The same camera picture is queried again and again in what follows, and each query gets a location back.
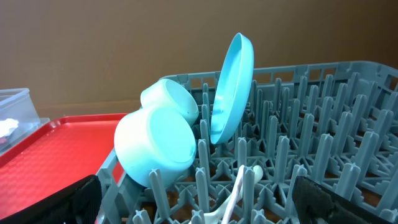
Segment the light blue bowl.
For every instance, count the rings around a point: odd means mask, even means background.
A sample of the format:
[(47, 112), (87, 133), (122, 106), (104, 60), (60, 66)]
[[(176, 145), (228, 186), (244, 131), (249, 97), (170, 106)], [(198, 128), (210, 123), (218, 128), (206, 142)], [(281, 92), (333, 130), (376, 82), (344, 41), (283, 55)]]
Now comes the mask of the light blue bowl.
[(150, 107), (120, 120), (114, 132), (114, 150), (132, 180), (150, 187), (149, 173), (158, 169), (168, 187), (193, 164), (197, 145), (182, 115)]

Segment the white plastic spoon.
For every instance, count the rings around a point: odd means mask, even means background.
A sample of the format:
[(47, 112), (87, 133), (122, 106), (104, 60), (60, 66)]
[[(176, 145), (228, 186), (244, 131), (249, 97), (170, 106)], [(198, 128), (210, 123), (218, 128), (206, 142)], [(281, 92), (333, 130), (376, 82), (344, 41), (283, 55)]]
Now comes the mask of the white plastic spoon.
[[(201, 196), (201, 195), (208, 196), (208, 184), (207, 184), (207, 179), (206, 179), (206, 174), (205, 174), (204, 168), (198, 168), (195, 176), (199, 180), (199, 183), (197, 184), (198, 196)], [(243, 198), (244, 184), (248, 184), (249, 181), (250, 181), (250, 179), (248, 177), (245, 177), (245, 171), (244, 171), (243, 185), (242, 185), (237, 202), (239, 202)], [(230, 196), (228, 196), (225, 199), (225, 201), (213, 212), (201, 213), (198, 211), (193, 211), (192, 219), (189, 221), (189, 224), (195, 223), (194, 219), (196, 217), (198, 217), (200, 219), (200, 223), (218, 223), (219, 221), (222, 221), (229, 198), (230, 198)]]

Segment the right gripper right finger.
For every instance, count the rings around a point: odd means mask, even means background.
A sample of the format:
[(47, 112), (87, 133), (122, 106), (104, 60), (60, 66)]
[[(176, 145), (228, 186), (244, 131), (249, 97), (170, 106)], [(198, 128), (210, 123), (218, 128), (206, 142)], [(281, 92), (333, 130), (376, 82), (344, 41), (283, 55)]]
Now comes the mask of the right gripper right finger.
[(295, 180), (292, 192), (301, 224), (383, 224), (395, 222), (395, 211), (375, 215), (304, 176)]

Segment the mint green bowl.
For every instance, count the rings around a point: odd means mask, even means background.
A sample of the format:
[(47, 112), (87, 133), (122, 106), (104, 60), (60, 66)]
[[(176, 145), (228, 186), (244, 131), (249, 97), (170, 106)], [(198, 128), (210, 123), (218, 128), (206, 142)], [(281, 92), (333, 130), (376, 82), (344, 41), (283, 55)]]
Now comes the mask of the mint green bowl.
[(193, 126), (198, 118), (198, 105), (193, 96), (179, 83), (167, 78), (160, 79), (143, 90), (140, 101), (143, 108), (172, 108), (180, 113), (190, 126)]

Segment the white plastic fork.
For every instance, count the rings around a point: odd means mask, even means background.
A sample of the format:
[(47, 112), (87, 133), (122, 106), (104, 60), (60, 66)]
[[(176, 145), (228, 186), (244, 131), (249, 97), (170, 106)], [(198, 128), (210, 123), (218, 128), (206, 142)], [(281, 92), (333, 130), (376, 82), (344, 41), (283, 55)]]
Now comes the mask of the white plastic fork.
[(236, 181), (234, 183), (233, 191), (230, 195), (230, 198), (228, 200), (228, 204), (225, 209), (225, 213), (223, 215), (223, 219), (221, 221), (221, 224), (228, 224), (229, 220), (232, 216), (234, 206), (236, 205), (236, 202), (238, 201), (239, 194), (243, 185), (243, 175), (244, 175), (244, 167), (245, 165), (241, 165), (238, 170), (238, 174), (236, 177)]

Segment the white napkin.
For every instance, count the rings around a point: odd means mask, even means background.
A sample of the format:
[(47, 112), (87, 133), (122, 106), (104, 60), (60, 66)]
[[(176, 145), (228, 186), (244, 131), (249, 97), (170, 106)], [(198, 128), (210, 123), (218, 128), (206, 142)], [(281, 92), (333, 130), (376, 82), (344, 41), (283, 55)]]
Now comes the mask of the white napkin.
[(0, 120), (0, 138), (10, 136), (19, 127), (19, 122), (16, 119), (7, 118)]

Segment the light blue plate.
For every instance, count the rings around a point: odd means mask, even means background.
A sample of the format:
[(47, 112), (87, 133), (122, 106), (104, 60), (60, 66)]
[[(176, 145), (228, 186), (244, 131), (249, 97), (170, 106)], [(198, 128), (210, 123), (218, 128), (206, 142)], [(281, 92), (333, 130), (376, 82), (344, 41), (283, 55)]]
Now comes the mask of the light blue plate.
[(216, 87), (210, 128), (212, 144), (232, 138), (248, 102), (253, 73), (252, 43), (237, 33), (227, 51)]

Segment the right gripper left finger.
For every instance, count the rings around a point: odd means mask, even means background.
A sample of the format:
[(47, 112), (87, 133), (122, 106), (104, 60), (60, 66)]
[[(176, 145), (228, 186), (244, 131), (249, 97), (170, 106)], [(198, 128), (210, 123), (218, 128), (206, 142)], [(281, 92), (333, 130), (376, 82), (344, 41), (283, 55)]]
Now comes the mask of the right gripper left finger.
[(97, 175), (89, 175), (47, 198), (1, 219), (1, 223), (94, 223), (100, 210), (101, 200), (101, 182)]

